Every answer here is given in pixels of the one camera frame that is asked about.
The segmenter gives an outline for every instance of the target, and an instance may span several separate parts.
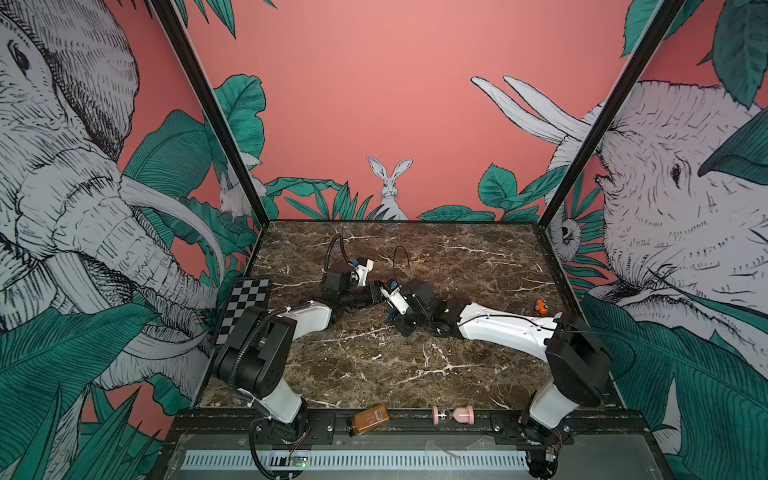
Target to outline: checkerboard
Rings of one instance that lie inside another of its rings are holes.
[[[219,336],[216,338],[217,345],[227,342],[227,337],[246,308],[253,305],[266,308],[270,301],[270,287],[270,279],[263,276],[243,276],[235,280],[230,302],[224,310]]]

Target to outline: orange toy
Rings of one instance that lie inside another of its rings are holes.
[[[549,308],[547,307],[547,304],[544,303],[544,300],[539,300],[536,302],[536,306],[534,307],[534,310],[538,312],[539,315],[546,315],[549,311]]]

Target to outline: marble surface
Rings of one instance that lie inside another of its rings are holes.
[[[253,266],[271,275],[270,307],[296,305],[313,295],[330,238],[346,237],[350,258],[376,264],[371,278],[392,278],[392,251],[403,245],[414,277],[443,298],[454,294],[484,306],[537,316],[545,299],[563,310],[533,230],[528,225],[428,223],[272,223]],[[334,258],[340,259],[338,247]],[[408,267],[402,250],[396,276]],[[523,409],[549,378],[548,367],[524,353],[485,342],[436,338],[423,330],[402,337],[386,320],[387,304],[346,313],[328,329],[293,343],[284,378],[309,406]],[[226,385],[211,379],[200,406],[241,406]]]

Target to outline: black metal frame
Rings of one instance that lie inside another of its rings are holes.
[[[205,75],[203,67],[195,54],[194,48],[187,37],[184,24],[176,15],[176,10],[172,5],[172,0],[152,0],[157,18],[160,19],[160,23],[165,29],[165,33],[168,36],[170,44],[173,45],[176,51],[176,56],[179,58],[181,66],[187,73],[192,88],[194,89],[197,99],[200,101],[200,105],[203,107],[203,112],[210,121],[210,126],[213,128],[216,137],[221,143],[221,147],[224,150],[224,154],[227,156],[227,160],[235,170],[237,179],[240,181],[240,186],[245,190],[246,197],[250,202],[250,206],[253,208],[253,212],[256,214],[256,218],[261,225],[260,233],[262,233],[270,224],[270,218],[264,210],[264,206],[259,200],[259,196],[256,193],[256,189],[253,188],[253,183],[250,179],[250,173],[245,168],[243,159],[240,157],[240,149],[237,148],[232,131],[227,123],[227,119],[219,108],[219,103],[216,100],[213,88]]]
[[[347,436],[349,420],[359,413],[351,409],[309,409],[308,422],[319,428],[304,439],[303,445],[331,445],[334,435]],[[540,448],[504,435],[505,425],[515,425],[520,418],[520,410],[475,410],[473,425],[448,422],[440,426],[432,422],[432,410],[429,409],[390,409],[390,421],[386,430],[367,433],[366,435],[435,435],[445,438],[448,435],[490,435],[497,445],[514,445],[516,449]],[[254,409],[187,409],[176,415],[173,425],[168,432],[160,450],[160,456],[155,463],[149,480],[162,480],[169,468],[176,468],[170,461],[174,457],[182,435],[243,435],[253,420],[261,421],[263,416]],[[333,425],[330,431],[325,426]],[[568,436],[564,445],[570,445],[574,437],[579,435],[639,435],[645,440],[654,461],[657,463],[662,478],[672,480],[672,471],[664,459],[653,433],[648,428],[642,413],[634,410],[601,411],[577,410],[566,417],[564,425],[568,427]],[[267,438],[269,432],[262,429],[261,445],[283,447],[284,444],[275,438],[273,443]]]
[[[677,16],[677,13],[683,7],[683,3],[685,3],[685,0],[664,0],[659,6],[656,15],[650,20],[645,34],[627,61],[624,71],[621,72],[621,76],[611,91],[611,95],[605,101],[605,106],[603,106],[598,118],[594,121],[587,138],[581,144],[576,158],[574,158],[573,163],[571,163],[571,166],[565,173],[563,181],[560,182],[554,197],[549,202],[544,214],[539,218],[539,225],[548,227],[560,205],[565,202],[565,198],[571,192],[571,188],[574,186],[579,174],[587,166],[589,159],[592,158],[592,154],[600,144],[600,140],[603,139],[603,135],[608,131],[614,118],[616,118],[622,105],[624,105],[624,101],[632,92],[632,87],[637,83],[637,79],[640,78],[646,65],[648,65],[656,48],[664,39],[664,35],[669,30],[670,25],[672,25],[672,21]]]

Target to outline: animal eye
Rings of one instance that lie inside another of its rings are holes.
[[[672,171],[670,172],[672,175],[672,180],[674,180],[674,184],[677,185],[677,188],[680,188],[680,165],[675,164],[674,167],[672,167]]]
[[[14,43],[13,40],[8,42],[8,51],[11,52],[13,60],[22,70],[24,76],[27,76],[27,70],[29,70],[29,59],[27,58],[27,55],[24,55],[24,53],[19,50],[18,44]]]

